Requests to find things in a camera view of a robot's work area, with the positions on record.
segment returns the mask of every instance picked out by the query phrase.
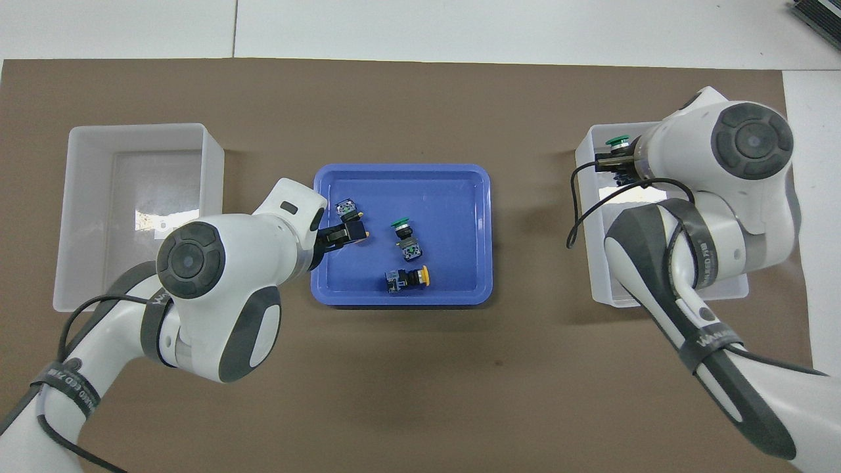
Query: translucent plastic container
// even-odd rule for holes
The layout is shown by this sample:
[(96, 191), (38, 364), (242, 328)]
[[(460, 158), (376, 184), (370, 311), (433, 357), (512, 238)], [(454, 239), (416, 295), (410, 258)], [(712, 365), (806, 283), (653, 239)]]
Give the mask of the translucent plastic container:
[(221, 213), (224, 164), (199, 123), (71, 130), (53, 307), (75, 310), (155, 259), (173, 229)]
[[(576, 165), (580, 166), (593, 161), (597, 152), (609, 152), (610, 147), (605, 145), (605, 141), (621, 135), (628, 135), (633, 139), (656, 124), (657, 122), (647, 122), (592, 126), (578, 149), (575, 150)], [(612, 173), (597, 173), (592, 167), (588, 167), (578, 174), (578, 182), (582, 210), (589, 209), (599, 200), (618, 189), (613, 181)], [(670, 197), (683, 196), (683, 192), (678, 189), (674, 192), (652, 187), (632, 189), (620, 194), (610, 203), (602, 205), (584, 221), (587, 263), (590, 266), (590, 288), (594, 300), (614, 307), (639, 306), (625, 288), (610, 274), (604, 247), (606, 230), (611, 227), (613, 221), (624, 209), (659, 202)], [(741, 274), (735, 278), (719, 280), (710, 287), (699, 290), (698, 294), (704, 300), (745, 297), (748, 295), (748, 276)]]

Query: brown table surface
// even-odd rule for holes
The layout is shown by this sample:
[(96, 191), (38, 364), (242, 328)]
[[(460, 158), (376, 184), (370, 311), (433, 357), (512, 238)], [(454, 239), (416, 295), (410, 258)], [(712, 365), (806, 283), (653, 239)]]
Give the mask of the brown table surface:
[[(347, 311), (292, 281), (263, 366), (218, 385), (132, 362), (82, 430), (91, 451), (132, 471), (793, 470), (738, 433), (642, 309), (591, 299), (583, 241), (563, 247), (591, 125), (659, 120), (706, 85), (784, 111), (779, 72), (225, 59), (5, 61), (2, 78), (0, 411), (64, 320), (70, 129), (201, 122), (225, 149), (225, 212), (331, 162), (484, 167), (494, 293)], [(811, 364), (797, 255), (749, 281), (712, 308), (754, 352)]]

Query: white robotic arm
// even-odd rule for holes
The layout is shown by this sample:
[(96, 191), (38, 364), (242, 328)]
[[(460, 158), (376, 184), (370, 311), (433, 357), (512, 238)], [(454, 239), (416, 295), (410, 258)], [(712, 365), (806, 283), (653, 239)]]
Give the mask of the white robotic arm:
[(204, 217), (175, 230), (156, 262), (131, 269), (109, 291), (145, 303), (101, 303), (0, 424), (0, 473), (81, 471), (39, 416), (74, 444), (132, 359), (220, 382), (250, 373), (278, 335), (278, 285), (367, 235), (361, 221), (319, 230), (326, 205), (314, 190), (281, 179), (253, 215)]
[(787, 123), (705, 88), (627, 148), (617, 155), (638, 178), (679, 180), (696, 202), (624, 210), (604, 242), (611, 273), (754, 445), (805, 471), (837, 470), (841, 380), (749, 353), (696, 293), (791, 253), (799, 213)]

